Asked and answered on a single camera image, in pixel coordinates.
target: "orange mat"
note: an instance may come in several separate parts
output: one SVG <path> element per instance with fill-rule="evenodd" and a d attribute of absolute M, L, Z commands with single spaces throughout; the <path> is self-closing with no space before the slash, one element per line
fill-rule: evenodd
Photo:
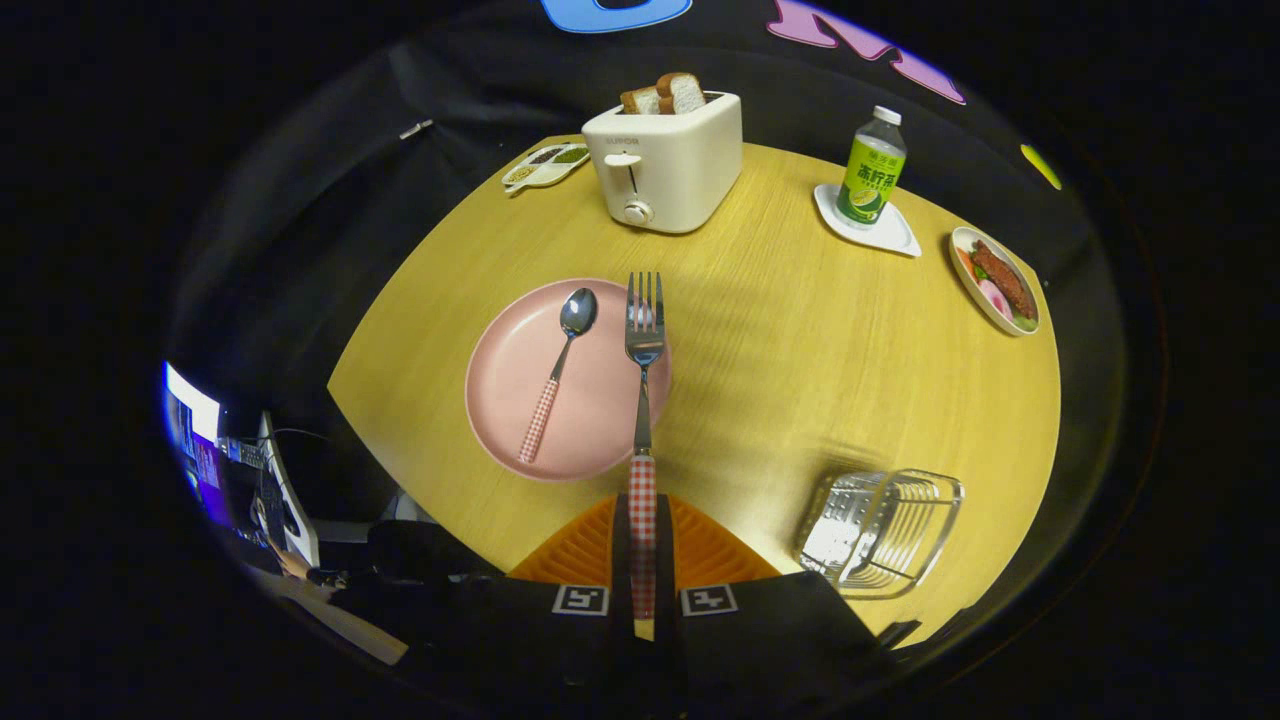
<path fill-rule="evenodd" d="M 667 496 L 676 589 L 780 575 L 763 557 L 700 510 Z M 613 515 L 609 497 L 575 518 L 529 555 L 509 578 L 563 585 L 613 585 Z"/>

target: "computer monitor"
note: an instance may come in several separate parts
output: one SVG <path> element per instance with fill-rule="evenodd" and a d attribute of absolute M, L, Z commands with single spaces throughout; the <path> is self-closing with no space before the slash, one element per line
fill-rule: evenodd
<path fill-rule="evenodd" d="M 216 445 L 221 406 L 196 389 L 169 363 L 165 363 L 164 373 L 169 439 L 183 464 L 187 482 L 209 519 L 234 529 L 227 469 Z"/>

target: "fork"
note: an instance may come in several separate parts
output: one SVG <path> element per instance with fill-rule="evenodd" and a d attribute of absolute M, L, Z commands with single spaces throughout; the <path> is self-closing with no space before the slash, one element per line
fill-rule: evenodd
<path fill-rule="evenodd" d="M 657 585 L 654 553 L 658 544 L 658 497 L 657 469 L 653 460 L 653 439 L 649 425 L 649 366 L 662 357 L 667 347 L 667 324 L 662 306 L 662 273 L 657 273 L 657 281 L 658 295 L 657 302 L 654 302 L 654 273 L 631 273 L 627 277 L 625 342 L 627 356 L 636 365 L 640 365 L 635 455 L 631 456 L 631 478 L 627 484 L 627 518 L 631 521 L 631 603 L 637 620 L 653 618 L 653 598 Z"/>

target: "spoon handle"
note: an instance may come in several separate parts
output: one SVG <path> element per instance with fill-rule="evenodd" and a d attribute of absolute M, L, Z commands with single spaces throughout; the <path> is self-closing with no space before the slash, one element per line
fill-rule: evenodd
<path fill-rule="evenodd" d="M 538 446 L 543 443 L 543 430 L 547 428 L 547 418 L 552 414 L 552 402 L 556 402 L 556 391 L 559 389 L 559 380 L 549 378 L 543 387 L 543 396 L 538 398 L 538 407 L 534 409 L 534 419 L 525 432 L 525 442 L 520 445 L 520 461 L 532 462 L 538 456 Z"/>

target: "bottle cap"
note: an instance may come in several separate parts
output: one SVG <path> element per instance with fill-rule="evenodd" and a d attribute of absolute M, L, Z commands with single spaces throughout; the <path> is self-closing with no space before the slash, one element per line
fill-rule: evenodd
<path fill-rule="evenodd" d="M 877 105 L 876 110 L 872 111 L 872 115 L 874 115 L 876 119 L 884 120 L 886 123 L 892 126 L 902 124 L 902 115 L 899 115 L 897 113 L 890 110 L 888 108 L 884 108 L 883 105 Z"/>

